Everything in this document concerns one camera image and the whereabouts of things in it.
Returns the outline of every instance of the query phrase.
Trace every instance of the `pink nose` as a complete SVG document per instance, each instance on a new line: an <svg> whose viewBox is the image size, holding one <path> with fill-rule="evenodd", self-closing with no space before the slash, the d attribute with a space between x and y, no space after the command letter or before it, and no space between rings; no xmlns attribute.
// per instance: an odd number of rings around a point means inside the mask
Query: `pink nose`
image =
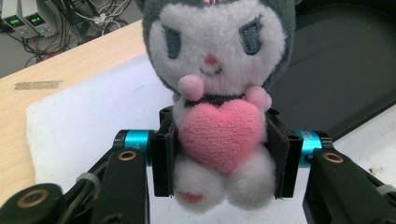
<svg viewBox="0 0 396 224"><path fill-rule="evenodd" d="M205 62L206 64L211 64L211 65L213 65L213 64L215 64L215 63L218 62L218 59L217 59L216 56L214 56L213 54L207 54L206 57L205 57L205 59L204 59L204 62Z"/></svg>

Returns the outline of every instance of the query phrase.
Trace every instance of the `plush face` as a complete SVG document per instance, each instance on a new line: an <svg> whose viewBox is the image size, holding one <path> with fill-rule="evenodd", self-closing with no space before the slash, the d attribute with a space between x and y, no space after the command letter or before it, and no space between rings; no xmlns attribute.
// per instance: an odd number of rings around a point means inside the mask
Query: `plush face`
<svg viewBox="0 0 396 224"><path fill-rule="evenodd" d="M260 86L282 58L286 35L276 13L259 0L169 3L149 29L157 75L175 91L199 76L205 94L240 95Z"/></svg>

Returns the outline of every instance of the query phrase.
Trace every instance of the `embroidered eye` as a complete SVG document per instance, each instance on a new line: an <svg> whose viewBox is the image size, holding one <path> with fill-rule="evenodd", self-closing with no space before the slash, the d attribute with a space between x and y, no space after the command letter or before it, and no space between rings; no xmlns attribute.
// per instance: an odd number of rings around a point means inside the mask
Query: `embroidered eye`
<svg viewBox="0 0 396 224"><path fill-rule="evenodd" d="M180 32L165 25L163 25L163 30L166 47L168 47L168 57L170 59L176 59L180 53Z"/></svg>
<svg viewBox="0 0 396 224"><path fill-rule="evenodd" d="M244 47L244 51L247 55L257 54L262 47L262 42L260 41L260 29L262 28L262 24L260 23L261 17L262 16L239 28L239 34L242 38L242 46Z"/></svg>

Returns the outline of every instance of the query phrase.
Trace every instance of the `plush toy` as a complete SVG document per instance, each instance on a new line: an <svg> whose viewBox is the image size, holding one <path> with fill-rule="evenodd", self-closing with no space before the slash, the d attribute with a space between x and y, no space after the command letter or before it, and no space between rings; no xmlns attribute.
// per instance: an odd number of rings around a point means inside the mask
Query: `plush toy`
<svg viewBox="0 0 396 224"><path fill-rule="evenodd" d="M287 66L295 0L138 0L150 61L174 95L182 151L174 190L186 208L265 206L276 188L265 148L265 88Z"/></svg>

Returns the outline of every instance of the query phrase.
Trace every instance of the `power supply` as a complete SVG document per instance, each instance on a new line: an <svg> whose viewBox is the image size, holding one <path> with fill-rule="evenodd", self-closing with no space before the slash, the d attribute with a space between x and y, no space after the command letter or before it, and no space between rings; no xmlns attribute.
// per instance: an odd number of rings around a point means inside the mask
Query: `power supply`
<svg viewBox="0 0 396 224"><path fill-rule="evenodd" d="M55 14L44 0L21 0L23 17L44 37L56 34Z"/></svg>
<svg viewBox="0 0 396 224"><path fill-rule="evenodd" d="M23 17L20 0L3 0L1 19L23 38L38 35L35 28Z"/></svg>

